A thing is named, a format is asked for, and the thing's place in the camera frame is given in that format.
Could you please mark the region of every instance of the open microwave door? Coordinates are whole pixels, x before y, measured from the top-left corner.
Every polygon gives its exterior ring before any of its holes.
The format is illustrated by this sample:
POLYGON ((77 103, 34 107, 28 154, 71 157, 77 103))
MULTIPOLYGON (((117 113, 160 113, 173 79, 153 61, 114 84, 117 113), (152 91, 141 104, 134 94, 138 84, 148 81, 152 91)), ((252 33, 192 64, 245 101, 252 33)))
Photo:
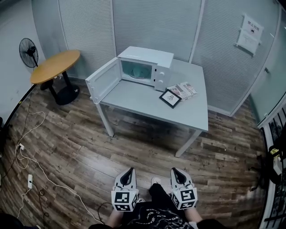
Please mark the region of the open microwave door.
POLYGON ((120 61, 118 57, 115 57, 86 78, 85 81, 93 102, 98 104, 120 80, 120 61))

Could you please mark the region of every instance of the microwave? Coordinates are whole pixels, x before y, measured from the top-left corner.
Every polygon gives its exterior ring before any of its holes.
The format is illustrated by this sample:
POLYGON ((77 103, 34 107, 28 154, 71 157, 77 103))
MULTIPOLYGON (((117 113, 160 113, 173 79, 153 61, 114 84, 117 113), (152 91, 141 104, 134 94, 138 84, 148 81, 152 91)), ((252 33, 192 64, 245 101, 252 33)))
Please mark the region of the microwave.
POLYGON ((128 47, 86 79, 94 103, 98 104, 120 80, 165 91, 171 78, 173 57, 169 52, 128 47))
POLYGON ((118 56, 122 79, 165 91, 173 57, 173 53, 130 46, 118 56))

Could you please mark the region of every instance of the black table stand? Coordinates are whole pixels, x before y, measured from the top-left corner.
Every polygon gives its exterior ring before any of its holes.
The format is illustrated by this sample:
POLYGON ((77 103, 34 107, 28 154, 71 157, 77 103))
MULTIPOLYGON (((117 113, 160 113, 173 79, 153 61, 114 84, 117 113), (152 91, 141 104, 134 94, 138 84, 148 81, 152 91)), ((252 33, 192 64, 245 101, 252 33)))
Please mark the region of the black table stand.
POLYGON ((61 89, 58 93, 56 93, 53 88, 53 80, 49 80, 41 85, 41 90, 46 90, 47 88, 50 89, 50 92, 58 105, 69 104, 74 101, 80 93, 80 88, 71 84, 66 71, 63 72, 63 78, 67 86, 61 89))

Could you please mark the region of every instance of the round wooden table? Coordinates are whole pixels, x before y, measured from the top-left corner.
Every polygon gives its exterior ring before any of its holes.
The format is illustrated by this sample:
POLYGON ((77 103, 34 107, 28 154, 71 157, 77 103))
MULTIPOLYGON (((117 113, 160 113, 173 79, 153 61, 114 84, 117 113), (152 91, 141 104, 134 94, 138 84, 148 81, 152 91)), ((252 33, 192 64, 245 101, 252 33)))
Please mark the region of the round wooden table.
POLYGON ((32 84, 42 84, 41 89, 49 88, 50 92, 59 105, 66 105, 76 99, 80 93, 80 89, 76 85, 72 85, 68 79, 67 72, 72 65, 79 59, 80 51, 68 50, 58 53, 41 63, 35 71, 33 71, 30 81, 32 84), (67 84, 58 93, 53 88, 53 78, 60 73, 67 84))

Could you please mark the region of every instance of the table base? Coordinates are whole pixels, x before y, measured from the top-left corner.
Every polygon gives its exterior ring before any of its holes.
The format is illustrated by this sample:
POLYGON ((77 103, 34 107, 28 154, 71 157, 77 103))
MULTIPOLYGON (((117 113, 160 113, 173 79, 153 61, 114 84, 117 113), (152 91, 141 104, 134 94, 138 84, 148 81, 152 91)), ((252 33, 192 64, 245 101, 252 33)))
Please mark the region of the table base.
POLYGON ((72 91, 69 86, 64 87, 61 89, 56 98, 56 103, 58 105, 66 105, 76 99, 76 97, 80 93, 80 88, 76 85, 71 85, 72 86, 72 91))

